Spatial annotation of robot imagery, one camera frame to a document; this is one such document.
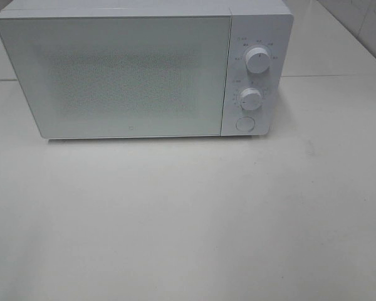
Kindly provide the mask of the white microwave door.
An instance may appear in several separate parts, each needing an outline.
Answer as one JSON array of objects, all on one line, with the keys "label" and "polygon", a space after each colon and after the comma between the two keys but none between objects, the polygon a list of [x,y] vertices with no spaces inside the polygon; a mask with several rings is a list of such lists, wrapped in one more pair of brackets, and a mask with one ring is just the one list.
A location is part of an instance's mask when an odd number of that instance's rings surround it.
[{"label": "white microwave door", "polygon": [[218,135],[230,19],[0,19],[42,137]]}]

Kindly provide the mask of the upper white power knob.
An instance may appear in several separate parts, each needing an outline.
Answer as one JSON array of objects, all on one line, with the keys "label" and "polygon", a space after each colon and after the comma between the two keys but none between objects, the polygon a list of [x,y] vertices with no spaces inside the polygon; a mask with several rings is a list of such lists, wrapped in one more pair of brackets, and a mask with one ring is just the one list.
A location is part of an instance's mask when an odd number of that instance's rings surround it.
[{"label": "upper white power knob", "polygon": [[248,72],[252,74],[260,74],[269,68],[271,53],[265,46],[254,46],[248,49],[244,59]]}]

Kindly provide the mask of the round white door button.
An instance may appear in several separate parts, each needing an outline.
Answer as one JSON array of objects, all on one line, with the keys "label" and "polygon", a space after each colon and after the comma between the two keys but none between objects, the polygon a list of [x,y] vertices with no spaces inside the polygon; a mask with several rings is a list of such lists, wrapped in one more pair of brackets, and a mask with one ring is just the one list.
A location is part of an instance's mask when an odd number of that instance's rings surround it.
[{"label": "round white door button", "polygon": [[255,128],[255,121],[251,117],[242,117],[236,122],[236,128],[241,132],[251,132]]}]

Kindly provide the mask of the white timer knob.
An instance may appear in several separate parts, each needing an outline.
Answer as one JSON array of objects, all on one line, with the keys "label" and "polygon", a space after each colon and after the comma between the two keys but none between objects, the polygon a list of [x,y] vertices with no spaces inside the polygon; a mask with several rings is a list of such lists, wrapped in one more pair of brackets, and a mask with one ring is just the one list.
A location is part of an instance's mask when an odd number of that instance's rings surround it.
[{"label": "white timer knob", "polygon": [[246,88],[240,93],[240,104],[243,110],[255,111],[263,104],[261,92],[256,88]]}]

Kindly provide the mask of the white microwave oven body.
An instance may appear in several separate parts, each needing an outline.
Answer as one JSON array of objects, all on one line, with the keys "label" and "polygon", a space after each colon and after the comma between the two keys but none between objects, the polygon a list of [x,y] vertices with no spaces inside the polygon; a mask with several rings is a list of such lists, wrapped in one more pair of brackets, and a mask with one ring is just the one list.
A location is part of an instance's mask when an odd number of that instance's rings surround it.
[{"label": "white microwave oven body", "polygon": [[[218,135],[177,137],[264,135],[271,125],[294,21],[283,1],[13,1],[0,12],[0,19],[213,16],[230,19],[221,131]],[[269,49],[270,66],[263,73],[252,74],[246,68],[244,56],[248,49],[259,45]],[[263,104],[255,111],[241,108],[240,93],[246,88],[256,88],[262,94]],[[241,132],[236,128],[242,117],[254,119],[254,130]]]}]

